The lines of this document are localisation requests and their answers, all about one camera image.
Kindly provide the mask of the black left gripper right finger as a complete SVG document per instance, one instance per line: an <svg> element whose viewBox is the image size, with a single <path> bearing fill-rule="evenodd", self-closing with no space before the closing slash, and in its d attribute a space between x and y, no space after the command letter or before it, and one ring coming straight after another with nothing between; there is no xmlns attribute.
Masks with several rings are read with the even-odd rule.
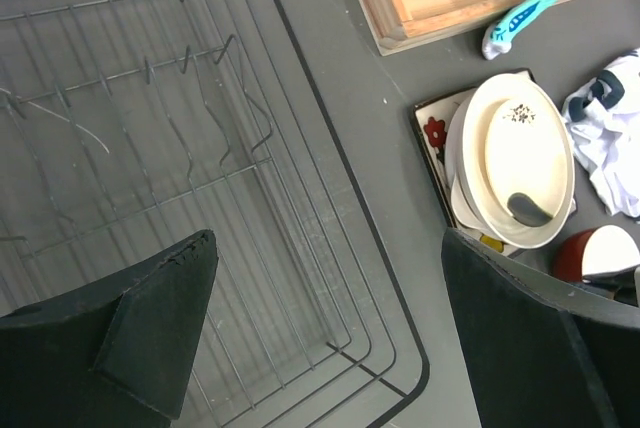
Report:
<svg viewBox="0 0 640 428"><path fill-rule="evenodd" d="M457 229L444 234L441 263L482 426L638 426L638 308Z"/></svg>

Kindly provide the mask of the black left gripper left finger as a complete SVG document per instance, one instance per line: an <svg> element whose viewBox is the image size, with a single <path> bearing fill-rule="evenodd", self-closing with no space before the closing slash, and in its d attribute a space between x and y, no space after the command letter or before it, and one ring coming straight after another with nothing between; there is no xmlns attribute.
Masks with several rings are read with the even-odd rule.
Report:
<svg viewBox="0 0 640 428"><path fill-rule="evenodd" d="M218 266L200 230L1 319L4 427L168 427L180 418Z"/></svg>

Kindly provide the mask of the red floral bowl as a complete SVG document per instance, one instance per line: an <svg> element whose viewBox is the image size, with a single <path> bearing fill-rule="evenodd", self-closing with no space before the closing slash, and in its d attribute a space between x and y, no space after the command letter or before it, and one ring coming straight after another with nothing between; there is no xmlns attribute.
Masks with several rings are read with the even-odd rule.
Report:
<svg viewBox="0 0 640 428"><path fill-rule="evenodd" d="M639 268L639 246L616 225L605 225L569 237L557 250L551 273L565 282L633 287Z"/></svg>

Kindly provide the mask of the cream round plate with drawing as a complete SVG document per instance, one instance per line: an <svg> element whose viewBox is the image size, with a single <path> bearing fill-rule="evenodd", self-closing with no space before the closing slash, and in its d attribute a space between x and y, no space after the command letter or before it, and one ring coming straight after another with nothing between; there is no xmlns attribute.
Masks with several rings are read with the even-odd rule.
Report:
<svg viewBox="0 0 640 428"><path fill-rule="evenodd" d="M497 108L507 100L542 102L557 114L567 135L572 162L573 183L564 210L550 224L532 228L518 223L498 203L489 186L485 169L485 140L489 122ZM457 153L458 177L463 193L476 216L507 244L522 249L540 248L556 237L568 219L575 189L575 166L570 139L558 109L546 92L524 74L504 73L483 82L472 95Z"/></svg>

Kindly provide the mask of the cream small plate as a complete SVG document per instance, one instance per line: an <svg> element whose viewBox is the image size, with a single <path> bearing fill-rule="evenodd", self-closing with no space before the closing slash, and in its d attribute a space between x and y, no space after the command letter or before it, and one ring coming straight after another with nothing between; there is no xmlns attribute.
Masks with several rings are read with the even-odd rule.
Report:
<svg viewBox="0 0 640 428"><path fill-rule="evenodd" d="M498 203L518 223L550 224L570 197L574 168L567 135L542 102L507 100L489 122L485 169Z"/></svg>

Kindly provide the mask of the square floral ceramic plate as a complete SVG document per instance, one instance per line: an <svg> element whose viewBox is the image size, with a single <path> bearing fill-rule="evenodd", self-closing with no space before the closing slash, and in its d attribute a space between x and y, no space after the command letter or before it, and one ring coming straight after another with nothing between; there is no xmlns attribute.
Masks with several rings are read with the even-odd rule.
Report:
<svg viewBox="0 0 640 428"><path fill-rule="evenodd" d="M522 69L511 73L524 74L535 82L531 71L528 69ZM482 83L416 106L412 113L411 122L449 225L453 228L461 229L476 240L488 243L506 255L511 255L520 250L530 249L517 248L502 240L483 236L481 232L461 225L457 221L450 204L450 189L447 184L444 166L444 148L449 122L451 121L455 111L454 102L461 99L461 93L472 88L476 90ZM572 208L569 216L574 212L574 210L575 202L573 196Z"/></svg>

